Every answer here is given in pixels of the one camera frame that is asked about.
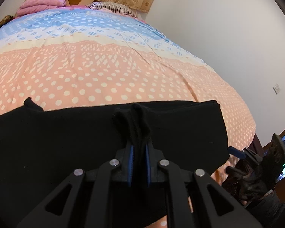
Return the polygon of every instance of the light switch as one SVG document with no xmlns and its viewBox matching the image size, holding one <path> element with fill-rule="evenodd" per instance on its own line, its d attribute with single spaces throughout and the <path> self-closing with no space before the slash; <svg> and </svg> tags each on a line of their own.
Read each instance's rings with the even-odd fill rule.
<svg viewBox="0 0 285 228">
<path fill-rule="evenodd" d="M 278 84 L 276 84 L 276 85 L 274 86 L 274 91 L 275 91 L 276 94 L 278 94 L 278 93 L 281 91 L 281 89 L 280 89 L 280 87 L 279 87 Z"/>
</svg>

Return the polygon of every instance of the pink polka dot bedspread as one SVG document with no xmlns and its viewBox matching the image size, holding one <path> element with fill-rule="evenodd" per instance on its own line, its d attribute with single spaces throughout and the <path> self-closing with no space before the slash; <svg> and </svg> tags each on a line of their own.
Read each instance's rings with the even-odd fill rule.
<svg viewBox="0 0 285 228">
<path fill-rule="evenodd" d="M 46 111 L 215 99 L 230 146 L 242 150 L 255 134 L 243 99 L 204 61 L 148 24 L 103 11 L 47 10 L 0 29 L 0 115 L 28 97 Z M 230 157 L 212 177 L 221 184 L 236 163 Z M 166 217 L 149 228 L 165 226 Z"/>
</svg>

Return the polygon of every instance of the black cloth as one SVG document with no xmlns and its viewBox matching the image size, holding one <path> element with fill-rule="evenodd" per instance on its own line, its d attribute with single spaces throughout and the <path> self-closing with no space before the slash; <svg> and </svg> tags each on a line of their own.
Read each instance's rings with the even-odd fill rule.
<svg viewBox="0 0 285 228">
<path fill-rule="evenodd" d="M 0 218 L 13 228 L 74 169 L 96 169 L 130 140 L 134 166 L 150 137 L 180 168 L 212 174 L 229 158 L 216 101 L 160 101 L 44 112 L 30 98 L 0 116 Z M 145 227 L 166 215 L 163 190 L 131 190 L 115 227 Z"/>
<path fill-rule="evenodd" d="M 282 214 L 285 209 L 285 203 L 280 201 L 277 193 L 274 191 L 262 200 L 252 201 L 246 209 L 264 228 L 270 228 Z"/>
</svg>

